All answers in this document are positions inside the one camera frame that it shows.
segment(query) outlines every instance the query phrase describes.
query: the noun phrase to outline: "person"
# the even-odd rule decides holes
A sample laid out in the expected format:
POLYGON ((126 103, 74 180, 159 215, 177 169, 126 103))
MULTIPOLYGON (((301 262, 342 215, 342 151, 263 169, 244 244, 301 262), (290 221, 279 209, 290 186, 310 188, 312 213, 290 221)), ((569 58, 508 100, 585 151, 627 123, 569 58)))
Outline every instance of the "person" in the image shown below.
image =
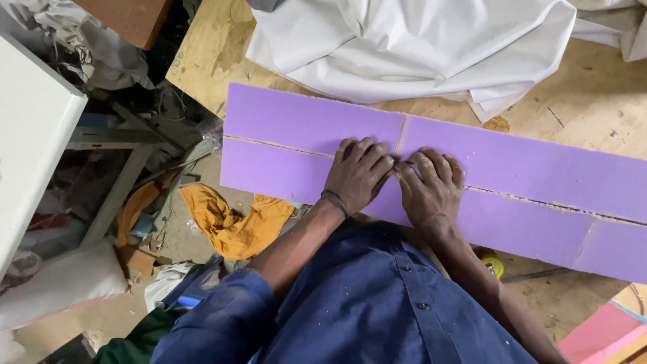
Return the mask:
POLYGON ((394 166, 386 151, 342 141, 322 198, 178 319, 151 362, 567 363, 461 235, 459 162, 421 148, 394 166), (392 173, 451 280, 394 225, 339 229, 392 173))

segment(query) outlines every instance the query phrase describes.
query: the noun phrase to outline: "hand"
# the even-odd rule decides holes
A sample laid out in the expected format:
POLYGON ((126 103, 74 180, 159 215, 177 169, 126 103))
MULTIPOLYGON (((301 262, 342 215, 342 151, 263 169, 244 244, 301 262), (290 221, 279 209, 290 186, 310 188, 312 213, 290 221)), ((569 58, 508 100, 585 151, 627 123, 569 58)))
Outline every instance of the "hand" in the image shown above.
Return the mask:
POLYGON ((368 205, 390 176, 393 158, 384 143, 344 139, 334 155, 324 189, 336 193, 352 215, 368 205))
POLYGON ((457 229, 465 172, 452 156, 421 148, 396 167, 402 187, 402 206, 411 224, 434 237, 457 229), (414 164, 422 179, 415 172, 414 164))

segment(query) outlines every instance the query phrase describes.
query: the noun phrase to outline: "green fabric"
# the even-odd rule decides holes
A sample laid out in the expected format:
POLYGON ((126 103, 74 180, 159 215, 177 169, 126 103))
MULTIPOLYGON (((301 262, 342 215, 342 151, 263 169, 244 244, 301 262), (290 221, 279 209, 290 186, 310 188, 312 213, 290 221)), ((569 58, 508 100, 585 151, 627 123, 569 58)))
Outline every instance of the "green fabric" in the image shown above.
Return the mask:
POLYGON ((93 364, 148 364, 162 336, 168 334, 178 315, 155 308, 125 339, 112 339, 102 346, 93 364))

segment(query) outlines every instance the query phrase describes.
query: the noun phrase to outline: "man's right hand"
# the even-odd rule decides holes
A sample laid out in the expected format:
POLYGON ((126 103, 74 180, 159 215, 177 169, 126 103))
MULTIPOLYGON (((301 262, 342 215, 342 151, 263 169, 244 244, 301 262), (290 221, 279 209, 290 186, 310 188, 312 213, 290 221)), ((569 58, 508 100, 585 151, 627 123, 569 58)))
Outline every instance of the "man's right hand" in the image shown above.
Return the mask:
POLYGON ((430 238, 440 240, 448 233, 457 233, 456 219, 465 180, 460 163, 448 154, 423 147, 400 162, 396 171, 402 187, 402 206, 411 224, 430 234, 430 238))

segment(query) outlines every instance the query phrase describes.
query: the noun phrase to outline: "yellow cloth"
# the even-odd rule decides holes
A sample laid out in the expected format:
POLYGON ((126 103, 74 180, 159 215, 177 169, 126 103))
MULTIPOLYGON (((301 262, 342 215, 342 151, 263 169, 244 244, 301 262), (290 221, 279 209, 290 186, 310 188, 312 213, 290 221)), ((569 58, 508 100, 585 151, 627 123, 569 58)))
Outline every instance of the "yellow cloth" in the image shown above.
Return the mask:
POLYGON ((257 194, 249 215, 241 218, 212 188, 195 183, 179 189, 195 224, 214 249, 227 259, 247 259, 270 245, 290 218, 294 206, 257 194))

